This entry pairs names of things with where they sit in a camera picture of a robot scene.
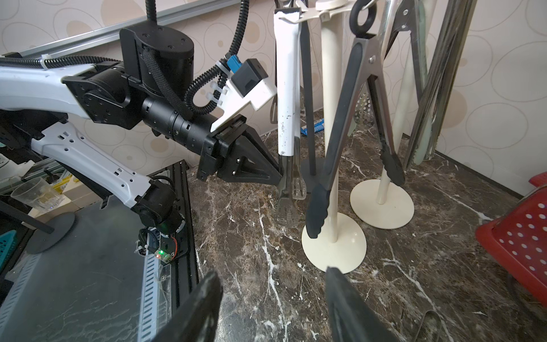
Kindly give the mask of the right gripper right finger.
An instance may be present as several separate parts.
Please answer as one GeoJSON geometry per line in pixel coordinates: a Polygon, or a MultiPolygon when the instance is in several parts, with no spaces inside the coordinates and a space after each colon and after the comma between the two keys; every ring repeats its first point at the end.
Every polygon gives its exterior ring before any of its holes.
{"type": "Polygon", "coordinates": [[[326,270],[326,302],[334,341],[396,341],[343,273],[326,270]]]}

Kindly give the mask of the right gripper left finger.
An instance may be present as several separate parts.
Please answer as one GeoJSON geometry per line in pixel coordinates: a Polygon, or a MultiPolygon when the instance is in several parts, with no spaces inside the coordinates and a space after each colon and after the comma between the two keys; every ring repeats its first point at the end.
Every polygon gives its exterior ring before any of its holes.
{"type": "Polygon", "coordinates": [[[222,280],[208,272],[152,341],[214,341],[222,297],[222,280]]]}

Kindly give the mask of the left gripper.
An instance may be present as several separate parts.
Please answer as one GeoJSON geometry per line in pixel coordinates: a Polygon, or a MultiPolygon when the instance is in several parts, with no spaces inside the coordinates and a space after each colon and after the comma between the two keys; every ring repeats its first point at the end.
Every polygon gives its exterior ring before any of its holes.
{"type": "Polygon", "coordinates": [[[281,169],[254,128],[238,115],[209,134],[202,145],[197,179],[215,175],[225,182],[278,185],[281,169]]]}

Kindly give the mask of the white utensil rack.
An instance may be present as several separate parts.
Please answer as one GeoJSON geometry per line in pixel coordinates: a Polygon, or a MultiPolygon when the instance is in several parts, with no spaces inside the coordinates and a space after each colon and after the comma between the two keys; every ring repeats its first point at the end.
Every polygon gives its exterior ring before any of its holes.
{"type": "Polygon", "coordinates": [[[355,95],[353,89],[343,90],[343,14],[359,14],[362,10],[368,12],[368,17],[356,28],[359,33],[366,33],[376,18],[374,1],[317,1],[300,18],[321,20],[325,158],[306,211],[302,246],[310,263],[323,272],[352,272],[362,264],[367,252],[366,237],[359,224],[338,211],[338,167],[353,119],[349,105],[355,95]]]}
{"type": "MultiPolygon", "coordinates": [[[[386,1],[380,20],[378,34],[383,38],[382,51],[387,57],[390,32],[394,24],[394,15],[400,1],[386,1]]],[[[395,115],[390,115],[391,124],[395,115]]],[[[391,181],[383,166],[380,179],[359,183],[350,194],[351,207],[356,215],[368,225],[378,229],[398,229],[411,221],[415,213],[411,196],[391,181]]]]}

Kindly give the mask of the small steel tongs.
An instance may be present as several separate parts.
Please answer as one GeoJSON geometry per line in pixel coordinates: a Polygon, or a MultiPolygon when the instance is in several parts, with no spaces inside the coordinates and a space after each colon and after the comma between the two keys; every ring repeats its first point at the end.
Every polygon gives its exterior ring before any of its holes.
{"type": "Polygon", "coordinates": [[[301,85],[300,35],[301,9],[285,1],[274,12],[276,39],[276,110],[278,154],[282,179],[275,206],[276,222],[282,226],[298,222],[295,201],[306,198],[306,185],[300,176],[301,85]]]}

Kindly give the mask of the black tongs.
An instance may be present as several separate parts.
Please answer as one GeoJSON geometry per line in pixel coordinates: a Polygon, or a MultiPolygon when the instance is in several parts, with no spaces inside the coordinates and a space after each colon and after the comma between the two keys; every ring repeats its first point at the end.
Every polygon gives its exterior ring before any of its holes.
{"type": "Polygon", "coordinates": [[[330,194],[343,149],[348,137],[357,128],[353,116],[363,86],[367,86],[370,92],[383,166],[393,183],[398,186],[405,183],[405,172],[394,147],[393,128],[387,102],[383,75],[385,57],[382,51],[383,38],[380,34],[370,33],[376,15],[376,1],[356,1],[350,11],[349,26],[355,38],[326,147],[323,169],[319,174],[319,183],[311,193],[311,201],[306,212],[306,232],[311,239],[319,237],[328,216],[330,194]]]}

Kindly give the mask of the dark grey utensil rack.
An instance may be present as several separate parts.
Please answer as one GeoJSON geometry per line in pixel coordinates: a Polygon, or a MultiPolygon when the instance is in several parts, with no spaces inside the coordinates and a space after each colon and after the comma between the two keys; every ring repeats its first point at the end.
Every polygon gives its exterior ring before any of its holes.
{"type": "Polygon", "coordinates": [[[306,141],[309,158],[301,162],[301,175],[306,184],[306,192],[311,194],[313,188],[319,183],[317,175],[317,159],[315,144],[315,123],[313,112],[313,84],[311,67],[311,41],[309,26],[306,22],[301,24],[301,65],[304,89],[304,108],[306,114],[306,141]]]}

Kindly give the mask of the green tongs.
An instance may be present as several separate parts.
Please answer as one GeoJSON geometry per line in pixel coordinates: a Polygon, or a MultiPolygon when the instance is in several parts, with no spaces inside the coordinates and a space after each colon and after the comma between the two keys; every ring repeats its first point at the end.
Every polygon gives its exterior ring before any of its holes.
{"type": "Polygon", "coordinates": [[[410,51],[407,54],[393,120],[396,149],[400,147],[410,99],[416,97],[420,101],[427,83],[426,41],[436,4],[436,1],[400,1],[394,15],[387,48],[391,49],[400,32],[410,32],[410,51]]]}

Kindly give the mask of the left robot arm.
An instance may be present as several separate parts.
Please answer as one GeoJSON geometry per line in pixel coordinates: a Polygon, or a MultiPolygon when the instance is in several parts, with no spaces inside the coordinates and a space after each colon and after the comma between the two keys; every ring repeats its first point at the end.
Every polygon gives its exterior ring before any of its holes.
{"type": "Polygon", "coordinates": [[[278,162],[243,108],[262,108],[276,87],[255,58],[238,59],[249,2],[242,1],[229,51],[194,77],[195,45],[157,22],[148,1],[145,21],[121,29],[121,60],[99,56],[1,57],[1,142],[52,158],[92,190],[116,196],[146,227],[164,235],[182,224],[172,184],[121,165],[69,121],[77,115],[126,130],[144,123],[199,156],[197,177],[277,185],[278,162]]]}

